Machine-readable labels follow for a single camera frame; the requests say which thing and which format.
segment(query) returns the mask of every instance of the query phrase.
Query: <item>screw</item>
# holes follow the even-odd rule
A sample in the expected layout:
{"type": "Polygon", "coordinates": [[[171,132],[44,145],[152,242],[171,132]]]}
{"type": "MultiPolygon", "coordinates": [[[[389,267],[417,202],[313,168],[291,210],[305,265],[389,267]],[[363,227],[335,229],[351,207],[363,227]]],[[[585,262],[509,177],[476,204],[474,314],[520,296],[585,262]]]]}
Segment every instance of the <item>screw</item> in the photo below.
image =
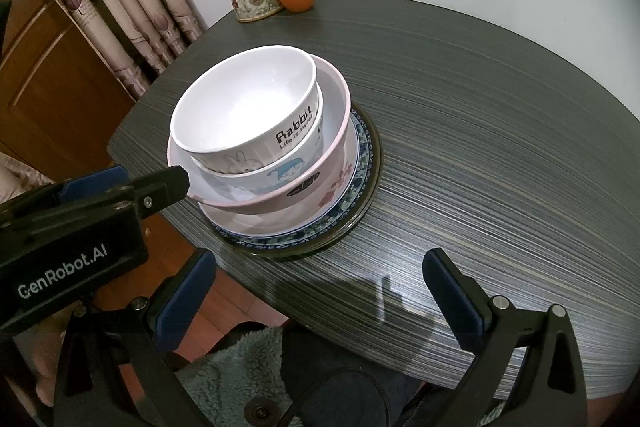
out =
{"type": "Polygon", "coordinates": [[[261,406],[255,409],[254,415],[258,420],[264,421],[271,415],[271,413],[267,407],[261,406]]]}
{"type": "Polygon", "coordinates": [[[144,309],[148,302],[146,297],[136,297],[129,304],[135,311],[139,312],[141,309],[144,309]]]}
{"type": "Polygon", "coordinates": [[[127,208],[130,204],[130,201],[121,201],[120,203],[114,204],[113,208],[115,208],[115,210],[122,210],[123,208],[127,208]]]}
{"type": "Polygon", "coordinates": [[[511,304],[507,297],[503,297],[502,295],[496,295],[491,302],[494,303],[494,306],[499,310],[505,310],[511,304]]]}
{"type": "Polygon", "coordinates": [[[554,304],[553,306],[551,306],[551,312],[556,317],[564,317],[566,315],[566,310],[560,304],[554,304]]]}
{"type": "Polygon", "coordinates": [[[74,317],[84,317],[86,315],[86,306],[80,304],[74,308],[74,317]]]}

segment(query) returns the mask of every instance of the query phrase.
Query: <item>blue and white plate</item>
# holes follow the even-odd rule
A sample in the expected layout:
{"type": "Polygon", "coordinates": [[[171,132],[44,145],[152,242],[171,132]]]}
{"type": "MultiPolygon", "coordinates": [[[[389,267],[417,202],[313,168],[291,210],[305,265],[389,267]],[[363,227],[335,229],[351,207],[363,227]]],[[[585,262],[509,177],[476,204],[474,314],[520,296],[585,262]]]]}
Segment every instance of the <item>blue and white plate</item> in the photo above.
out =
{"type": "Polygon", "coordinates": [[[340,239],[369,208],[382,171],[378,131],[355,104],[347,133],[337,182],[271,214],[234,214],[201,204],[213,230],[236,247],[269,257],[309,253],[340,239]]]}

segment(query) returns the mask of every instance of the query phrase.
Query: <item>dark round table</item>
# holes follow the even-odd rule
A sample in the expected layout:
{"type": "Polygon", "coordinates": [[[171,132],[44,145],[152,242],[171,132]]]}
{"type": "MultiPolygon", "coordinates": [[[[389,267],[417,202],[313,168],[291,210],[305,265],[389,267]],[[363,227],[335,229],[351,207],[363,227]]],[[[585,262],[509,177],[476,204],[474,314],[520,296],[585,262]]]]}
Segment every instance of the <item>dark round table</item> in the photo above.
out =
{"type": "MultiPolygon", "coordinates": [[[[590,398],[624,391],[640,362],[640,122],[567,61],[508,30],[407,0],[316,0],[240,24],[232,13],[153,84],[110,142],[130,174],[166,166],[185,89],[220,60],[290,44],[332,62],[382,136],[364,219],[296,261],[217,239],[196,204],[166,217],[242,285],[316,333],[455,386],[471,361],[426,288],[440,246],[489,295],[569,310],[590,398]]],[[[516,350],[500,387],[510,388],[516,350]]]]}

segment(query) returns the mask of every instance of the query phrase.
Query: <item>white bowl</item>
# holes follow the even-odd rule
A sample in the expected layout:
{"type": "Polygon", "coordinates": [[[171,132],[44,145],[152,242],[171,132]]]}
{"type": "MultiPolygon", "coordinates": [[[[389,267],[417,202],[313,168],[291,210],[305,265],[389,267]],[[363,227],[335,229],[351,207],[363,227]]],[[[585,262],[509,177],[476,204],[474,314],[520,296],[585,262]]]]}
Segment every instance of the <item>white bowl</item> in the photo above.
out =
{"type": "Polygon", "coordinates": [[[318,118],[306,136],[296,147],[278,161],[257,171],[242,174],[220,174],[206,168],[196,158],[193,161],[208,176],[218,178],[222,183],[242,188],[254,194],[266,194],[286,185],[304,172],[322,156],[322,91],[318,89],[318,118]]]}
{"type": "Polygon", "coordinates": [[[291,46],[233,55],[184,92],[171,136],[207,168],[255,171],[296,147],[318,115],[316,64],[291,46]]]}
{"type": "Polygon", "coordinates": [[[298,203],[314,192],[332,172],[340,172],[344,163],[344,141],[351,112],[349,87],[336,68],[320,57],[313,56],[318,67],[318,86],[324,100],[322,110],[322,156],[309,169],[292,182],[267,194],[252,194],[247,190],[230,187],[219,179],[206,175],[193,162],[188,153],[180,149],[169,137],[167,163],[180,165],[189,175],[187,196],[198,203],[231,210],[238,214],[274,212],[298,203]]]}

